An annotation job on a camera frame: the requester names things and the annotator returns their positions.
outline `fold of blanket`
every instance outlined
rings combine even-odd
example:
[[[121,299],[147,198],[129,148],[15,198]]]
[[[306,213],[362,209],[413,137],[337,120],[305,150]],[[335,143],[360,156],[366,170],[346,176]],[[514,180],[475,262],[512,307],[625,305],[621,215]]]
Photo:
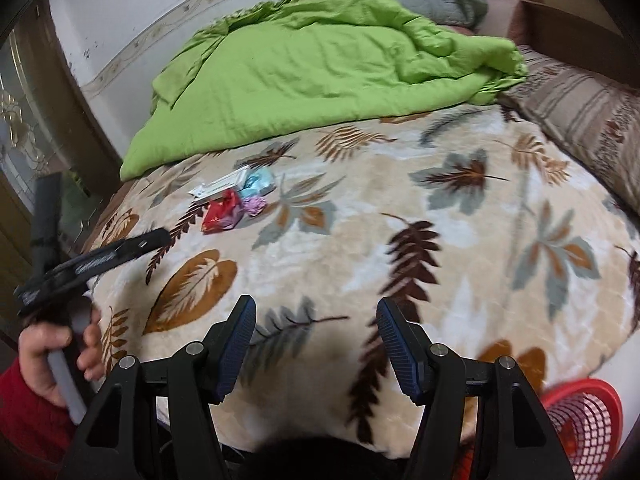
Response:
[[[154,80],[123,180],[304,128],[487,104],[524,80],[510,40],[463,36],[397,0],[281,0],[198,31]]]

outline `leaf-patterned blanket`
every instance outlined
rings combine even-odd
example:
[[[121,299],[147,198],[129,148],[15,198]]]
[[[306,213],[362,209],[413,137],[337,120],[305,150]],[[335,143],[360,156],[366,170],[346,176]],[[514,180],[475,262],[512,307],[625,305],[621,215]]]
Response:
[[[267,209],[202,234],[206,206],[188,191],[243,164],[275,174]],[[163,166],[94,246],[160,226],[171,246],[92,284],[106,365],[169,356],[251,294],[250,350],[211,409],[220,441],[239,449],[329,434],[407,456],[421,409],[373,322],[384,295],[462,356],[511,353],[538,391],[597,368],[638,324],[633,223],[535,124],[497,106],[316,128]]]

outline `striped pillow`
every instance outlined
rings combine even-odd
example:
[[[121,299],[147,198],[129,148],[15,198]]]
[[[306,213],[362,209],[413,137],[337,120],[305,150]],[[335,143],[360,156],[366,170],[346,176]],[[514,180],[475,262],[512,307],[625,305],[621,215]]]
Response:
[[[640,91],[523,45],[529,78],[498,97],[640,214]]]

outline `gray handle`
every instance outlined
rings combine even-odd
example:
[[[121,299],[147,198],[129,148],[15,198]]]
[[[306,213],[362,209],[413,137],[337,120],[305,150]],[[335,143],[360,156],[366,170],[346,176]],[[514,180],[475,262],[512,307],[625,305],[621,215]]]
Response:
[[[86,347],[82,334],[91,323],[91,300],[84,296],[73,298],[66,306],[66,321],[73,331],[71,344],[62,349],[49,352],[47,362],[56,380],[71,421],[77,426],[82,421],[94,391],[91,383],[84,379],[76,361]]]

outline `red basket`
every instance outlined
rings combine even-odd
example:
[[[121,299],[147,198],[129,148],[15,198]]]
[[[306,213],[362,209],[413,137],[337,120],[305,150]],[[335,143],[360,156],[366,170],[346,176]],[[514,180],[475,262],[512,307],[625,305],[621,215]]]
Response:
[[[622,438],[622,404],[609,383],[583,379],[563,384],[540,399],[574,470],[575,480],[598,480]],[[460,457],[454,478],[467,480],[473,445]]]

